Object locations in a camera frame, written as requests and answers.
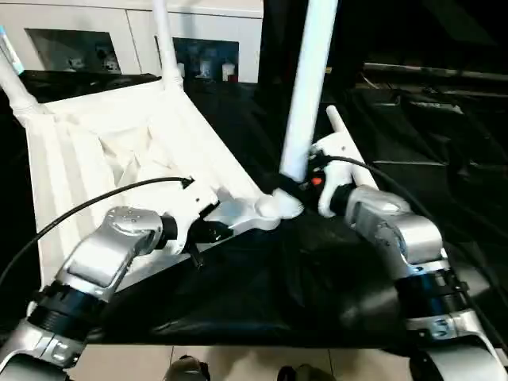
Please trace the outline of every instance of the cabinet door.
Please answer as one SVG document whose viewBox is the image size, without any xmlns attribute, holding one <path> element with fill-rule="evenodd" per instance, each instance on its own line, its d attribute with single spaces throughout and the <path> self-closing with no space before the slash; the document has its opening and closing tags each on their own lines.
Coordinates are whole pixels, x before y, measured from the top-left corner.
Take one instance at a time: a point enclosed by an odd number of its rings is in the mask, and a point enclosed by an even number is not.
<svg viewBox="0 0 508 381">
<path fill-rule="evenodd" d="M 129 10 L 127 15 L 141 71 L 160 75 L 156 25 L 152 13 Z M 235 65 L 235 74 L 240 82 L 257 83 L 262 19 L 169 13 L 169 24 L 176 57 L 185 64 L 186 76 L 203 71 L 205 64 L 208 68 L 211 64 L 215 67 L 214 79 L 220 77 L 222 80 L 221 66 L 228 63 Z"/>
<path fill-rule="evenodd" d="M 125 10 L 0 4 L 0 25 L 27 70 L 140 74 Z"/>
</svg>

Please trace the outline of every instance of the glass window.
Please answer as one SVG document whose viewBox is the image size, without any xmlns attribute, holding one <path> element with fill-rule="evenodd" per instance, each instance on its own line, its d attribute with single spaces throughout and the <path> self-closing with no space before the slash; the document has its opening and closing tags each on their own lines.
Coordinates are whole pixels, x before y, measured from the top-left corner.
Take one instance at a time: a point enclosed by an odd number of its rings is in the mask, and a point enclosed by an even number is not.
<svg viewBox="0 0 508 381">
<path fill-rule="evenodd" d="M 173 44 L 185 78 L 238 82 L 238 42 L 174 37 Z"/>
<path fill-rule="evenodd" d="M 121 74 L 110 34 L 26 29 L 46 70 Z"/>
</svg>

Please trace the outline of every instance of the white cabinet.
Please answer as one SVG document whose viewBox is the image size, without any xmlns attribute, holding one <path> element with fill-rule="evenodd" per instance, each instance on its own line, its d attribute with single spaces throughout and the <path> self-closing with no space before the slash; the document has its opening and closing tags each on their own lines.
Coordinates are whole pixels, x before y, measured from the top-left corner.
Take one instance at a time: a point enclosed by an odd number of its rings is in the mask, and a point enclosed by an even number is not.
<svg viewBox="0 0 508 381">
<path fill-rule="evenodd" d="M 127 12 L 141 71 L 160 75 L 156 25 L 150 12 Z M 186 75 L 213 67 L 211 77 L 221 76 L 223 64 L 234 64 L 239 82 L 257 83 L 260 65 L 262 18 L 209 14 L 169 13 L 177 60 Z"/>
<path fill-rule="evenodd" d="M 124 10 L 0 4 L 0 25 L 27 70 L 140 74 Z"/>
<path fill-rule="evenodd" d="M 27 70 L 160 75 L 152 0 L 0 0 L 0 25 Z M 189 76 L 256 83 L 263 0 L 167 0 Z"/>
</svg>

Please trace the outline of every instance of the white pole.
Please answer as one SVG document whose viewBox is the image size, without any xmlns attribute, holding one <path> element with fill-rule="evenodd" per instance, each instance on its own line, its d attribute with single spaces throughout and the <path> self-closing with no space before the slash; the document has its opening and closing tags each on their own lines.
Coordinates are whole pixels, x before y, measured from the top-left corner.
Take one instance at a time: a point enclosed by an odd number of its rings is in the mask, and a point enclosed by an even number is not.
<svg viewBox="0 0 508 381">
<path fill-rule="evenodd" d="M 26 90 L 2 51 L 0 51 L 0 87 L 7 94 L 14 114 L 29 114 L 40 108 L 39 103 Z"/>
<path fill-rule="evenodd" d="M 297 183 L 301 183 L 306 176 L 338 2 L 339 0 L 309 0 L 307 8 L 279 169 L 280 173 Z M 274 195 L 279 200 L 283 215 L 294 217 L 301 213 L 302 207 L 287 193 L 277 190 Z"/>
<path fill-rule="evenodd" d="M 328 106 L 326 108 L 326 114 L 332 124 L 333 130 L 336 133 L 341 134 L 341 139 L 343 141 L 343 145 L 346 147 L 346 152 L 348 153 L 348 157 L 354 160 L 358 160 L 361 163 L 365 164 L 364 158 L 362 154 L 356 147 L 355 141 L 352 139 L 351 134 L 349 133 L 346 124 L 342 120 L 341 115 L 337 111 L 335 106 Z M 374 189 L 378 189 L 377 184 L 375 183 L 374 178 L 372 177 L 371 172 L 363 167 L 358 167 L 357 165 L 352 166 L 352 177 L 355 180 L 356 185 L 368 185 Z"/>
<path fill-rule="evenodd" d="M 173 83 L 182 86 L 183 79 L 176 62 L 175 46 L 169 29 L 169 16 L 165 0 L 153 0 L 153 14 L 157 24 L 157 41 L 159 43 L 164 86 L 170 86 Z"/>
</svg>

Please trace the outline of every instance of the floor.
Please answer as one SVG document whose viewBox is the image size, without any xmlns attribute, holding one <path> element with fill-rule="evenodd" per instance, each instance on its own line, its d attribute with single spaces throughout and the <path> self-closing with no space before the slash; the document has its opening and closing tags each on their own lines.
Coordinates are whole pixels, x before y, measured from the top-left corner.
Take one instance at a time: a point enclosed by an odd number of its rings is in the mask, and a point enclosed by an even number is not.
<svg viewBox="0 0 508 381">
<path fill-rule="evenodd" d="M 161 381 L 171 362 L 191 355 L 207 362 L 213 381 L 275 381 L 284 365 L 310 364 L 339 381 L 410 381 L 407 360 L 374 349 L 164 347 L 90 345 L 74 381 Z"/>
</svg>

